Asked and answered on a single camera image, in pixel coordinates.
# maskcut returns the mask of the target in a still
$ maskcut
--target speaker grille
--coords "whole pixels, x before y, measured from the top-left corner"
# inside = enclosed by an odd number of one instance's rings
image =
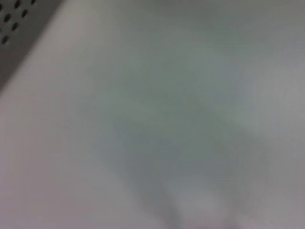
[[[61,0],[0,0],[0,89],[16,70]]]

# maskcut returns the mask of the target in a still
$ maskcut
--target blurry object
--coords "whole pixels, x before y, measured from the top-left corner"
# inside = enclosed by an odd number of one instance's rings
[[[61,0],[0,0],[0,87],[17,69]]]

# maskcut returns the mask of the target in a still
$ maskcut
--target hole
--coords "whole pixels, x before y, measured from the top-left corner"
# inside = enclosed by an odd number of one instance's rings
[[[18,27],[19,27],[19,23],[18,23],[18,22],[15,22],[15,23],[12,25],[11,30],[12,30],[12,31],[16,31],[16,29],[18,29]]]
[[[14,8],[17,9],[17,8],[19,8],[20,5],[21,5],[21,1],[20,1],[20,0],[17,0],[17,1],[15,2]]]
[[[28,13],[29,13],[28,10],[24,10],[24,11],[22,12],[22,14],[21,14],[21,17],[24,18],[25,16],[28,15]]]
[[[11,18],[11,15],[8,13],[7,15],[5,15],[3,21],[4,21],[5,23],[7,23],[7,22],[10,20],[10,18]]]
[[[4,36],[1,40],[1,44],[3,44],[3,45],[7,44],[9,42],[9,39],[10,38],[8,36]]]

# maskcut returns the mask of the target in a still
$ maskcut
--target white surface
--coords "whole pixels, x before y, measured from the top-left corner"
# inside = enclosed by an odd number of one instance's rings
[[[116,42],[122,41],[119,30],[113,29],[119,22],[112,14],[111,8],[98,1],[94,4],[68,1],[1,95],[1,229],[163,228],[158,220],[136,207],[120,180],[95,154],[105,150],[102,144],[96,146],[95,141],[108,140],[99,140],[93,134],[100,127],[98,107],[108,102],[101,91],[104,85],[111,87],[116,80],[107,78],[107,71],[115,69],[111,65],[114,58],[111,53],[118,51]],[[269,29],[262,31],[271,34],[267,47],[271,43],[276,45],[272,46],[273,50],[264,50],[263,45],[252,44],[249,53],[240,54],[242,60],[255,57],[241,63],[244,74],[251,77],[242,81],[240,91],[234,90],[236,80],[231,84],[215,82],[214,88],[198,85],[200,90],[200,86],[205,87],[202,90],[207,91],[212,102],[219,102],[214,103],[215,110],[221,112],[221,108],[227,108],[229,118],[270,143],[273,189],[270,193],[262,193],[266,191],[263,188],[258,194],[253,193],[253,202],[260,209],[254,219],[259,229],[278,225],[285,229],[305,227],[305,78],[301,50],[304,37],[299,33],[290,33],[289,37],[289,33],[283,32],[298,31],[291,24],[303,25],[297,23],[302,20],[302,17],[290,18],[288,26],[283,25],[278,33],[270,32],[274,24],[264,24]],[[190,48],[194,56],[206,51],[198,44],[194,47]],[[136,49],[125,48],[123,53]],[[109,56],[97,59],[95,51],[99,49]],[[214,50],[209,55],[223,60],[224,64],[239,64],[227,57]],[[137,58],[130,57],[128,61],[132,63]],[[99,61],[107,62],[103,64],[102,80],[98,77],[102,74]],[[97,73],[89,73],[88,66],[97,68]],[[225,93],[218,98],[214,89],[220,85],[227,86],[225,91],[234,91],[233,95],[238,95],[241,101],[228,103],[230,96]],[[154,110],[147,108],[142,112],[149,115]]]

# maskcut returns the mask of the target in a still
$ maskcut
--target dark gray panel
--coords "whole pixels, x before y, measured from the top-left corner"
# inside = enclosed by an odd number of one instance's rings
[[[62,0],[0,0],[0,89]]]

